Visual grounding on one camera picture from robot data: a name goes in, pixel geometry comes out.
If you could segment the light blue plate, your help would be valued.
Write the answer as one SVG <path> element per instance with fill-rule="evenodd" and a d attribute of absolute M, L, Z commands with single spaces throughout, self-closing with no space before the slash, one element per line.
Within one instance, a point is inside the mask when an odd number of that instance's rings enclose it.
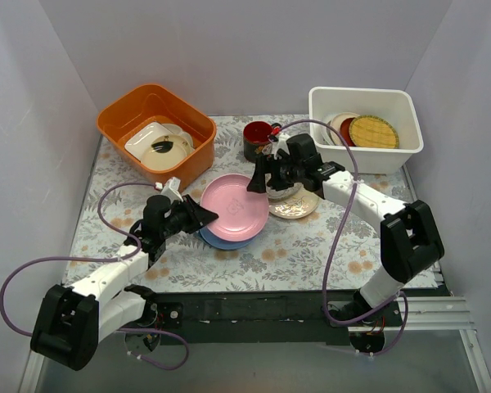
<path fill-rule="evenodd" d="M 223 250 L 223 251 L 234 251 L 241 249 L 245 246 L 248 246 L 251 244 L 251 242 L 254 241 L 255 237 L 252 237 L 250 239 L 247 239 L 245 241 L 240 241 L 240 242 L 231 242 L 231 241 L 226 241 L 223 240 L 220 237 L 217 237 L 214 235 L 208 228 L 201 228 L 199 231 L 200 237 L 210 246 Z"/>

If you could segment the pink plate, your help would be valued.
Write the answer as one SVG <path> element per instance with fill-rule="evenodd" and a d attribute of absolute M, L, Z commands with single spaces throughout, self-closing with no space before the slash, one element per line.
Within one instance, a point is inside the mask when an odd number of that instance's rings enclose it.
<path fill-rule="evenodd" d="M 249 182 L 243 174 L 225 174 L 205 188 L 200 205 L 218 215 L 208 225 L 215 236 L 229 242 L 243 242 L 263 230 L 269 217 L 268 196 L 248 192 Z"/>

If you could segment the white deep scalloped plate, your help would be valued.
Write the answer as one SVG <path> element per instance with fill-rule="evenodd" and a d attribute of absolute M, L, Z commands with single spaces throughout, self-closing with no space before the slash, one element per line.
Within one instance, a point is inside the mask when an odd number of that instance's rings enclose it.
<path fill-rule="evenodd" d="M 322 126 L 322 128 L 321 128 L 322 139 L 324 140 L 324 143 L 326 143 L 329 146 L 335 146 L 336 145 L 335 139 L 332 138 L 333 133 L 331 133 L 331 131 L 329 129 L 331 127 L 331 121 L 332 121 L 333 117 L 334 117 L 333 114 L 329 114 L 329 115 L 326 115 L 324 117 L 324 119 L 322 120 L 322 122 L 324 124 L 326 124 L 326 126 Z"/>

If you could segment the cream and blue floral plate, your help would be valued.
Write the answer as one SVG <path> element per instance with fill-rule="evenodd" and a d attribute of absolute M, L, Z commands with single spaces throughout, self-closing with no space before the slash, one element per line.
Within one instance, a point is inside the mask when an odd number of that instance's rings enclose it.
<path fill-rule="evenodd" d="M 358 117 L 358 114 L 356 113 L 353 113 L 353 112 L 341 112 L 339 113 L 338 115 L 336 115 L 332 121 L 331 121 L 331 127 L 340 134 L 340 125 L 341 123 L 345 120 L 345 119 L 348 119 L 350 117 L 354 117 L 354 118 L 357 118 Z M 333 133 L 333 136 L 332 138 L 335 139 L 335 143 L 336 143 L 336 146 L 341 146 L 342 145 L 342 141 L 340 140 L 339 136 L 331 131 L 331 133 Z"/>

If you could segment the red-brown plastic plate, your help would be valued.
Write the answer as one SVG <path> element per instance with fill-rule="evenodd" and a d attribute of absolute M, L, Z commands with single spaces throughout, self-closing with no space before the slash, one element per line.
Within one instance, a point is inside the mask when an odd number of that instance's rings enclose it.
<path fill-rule="evenodd" d="M 349 134 L 349 127 L 353 120 L 354 117 L 350 117 L 348 119 L 345 119 L 340 125 L 340 135 L 350 147 L 355 147 L 355 143 L 353 142 Z"/>

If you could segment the woven bamboo tray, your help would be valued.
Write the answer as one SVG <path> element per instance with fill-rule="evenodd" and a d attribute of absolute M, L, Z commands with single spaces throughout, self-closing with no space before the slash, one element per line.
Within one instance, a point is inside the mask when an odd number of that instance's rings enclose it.
<path fill-rule="evenodd" d="M 397 149 L 399 136 L 394 127 L 380 117 L 360 115 L 352 120 L 349 136 L 356 147 Z"/>

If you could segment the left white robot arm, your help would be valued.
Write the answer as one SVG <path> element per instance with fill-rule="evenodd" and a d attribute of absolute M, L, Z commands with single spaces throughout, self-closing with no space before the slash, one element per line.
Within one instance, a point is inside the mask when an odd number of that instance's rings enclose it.
<path fill-rule="evenodd" d="M 156 294 L 131 281 L 162 256 L 167 239 L 195 233 L 217 218 L 190 196 L 176 201 L 160 195 L 148 198 L 142 218 L 129 229 L 115 261 L 68 287 L 56 284 L 47 291 L 31 350 L 78 371 L 91 360 L 98 344 L 121 328 L 155 341 L 164 320 Z"/>

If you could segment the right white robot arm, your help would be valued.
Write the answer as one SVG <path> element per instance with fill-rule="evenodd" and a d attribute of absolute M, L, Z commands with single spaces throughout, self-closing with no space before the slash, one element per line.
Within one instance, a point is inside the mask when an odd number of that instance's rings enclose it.
<path fill-rule="evenodd" d="M 400 201 L 378 192 L 334 161 L 325 162 L 308 134 L 284 137 L 274 152 L 255 161 L 249 192 L 281 191 L 300 183 L 369 224 L 380 238 L 381 266 L 340 309 L 322 307 L 336 325 L 376 323 L 402 288 L 444 256 L 444 246 L 430 207 L 423 201 Z"/>

